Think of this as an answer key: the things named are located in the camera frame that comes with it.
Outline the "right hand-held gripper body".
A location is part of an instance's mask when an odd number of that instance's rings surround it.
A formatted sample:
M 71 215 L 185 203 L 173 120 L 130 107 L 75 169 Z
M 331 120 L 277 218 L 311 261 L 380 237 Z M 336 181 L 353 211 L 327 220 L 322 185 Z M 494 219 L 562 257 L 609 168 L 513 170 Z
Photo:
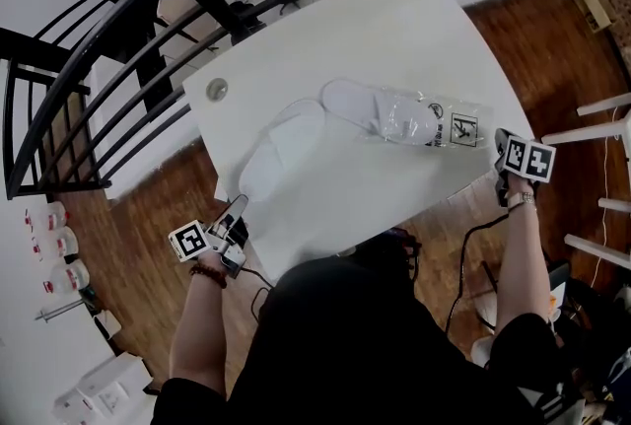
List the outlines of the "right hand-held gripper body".
M 527 180 L 537 190 L 539 183 L 549 183 L 555 161 L 556 149 L 520 136 L 511 136 L 503 163 L 495 163 L 498 173 L 496 193 L 501 207 L 517 207 L 525 203 L 523 197 L 511 200 L 509 193 L 509 174 Z

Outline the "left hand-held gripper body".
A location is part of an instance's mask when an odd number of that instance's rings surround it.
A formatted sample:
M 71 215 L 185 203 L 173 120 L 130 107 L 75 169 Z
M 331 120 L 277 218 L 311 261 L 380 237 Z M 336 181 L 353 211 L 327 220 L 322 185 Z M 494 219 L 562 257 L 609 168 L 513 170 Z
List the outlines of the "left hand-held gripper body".
M 206 250 L 218 253 L 228 275 L 236 278 L 245 265 L 245 244 L 248 231 L 242 218 L 228 214 L 217 219 L 209 228 L 194 220 L 168 236 L 180 262 L 197 259 Z

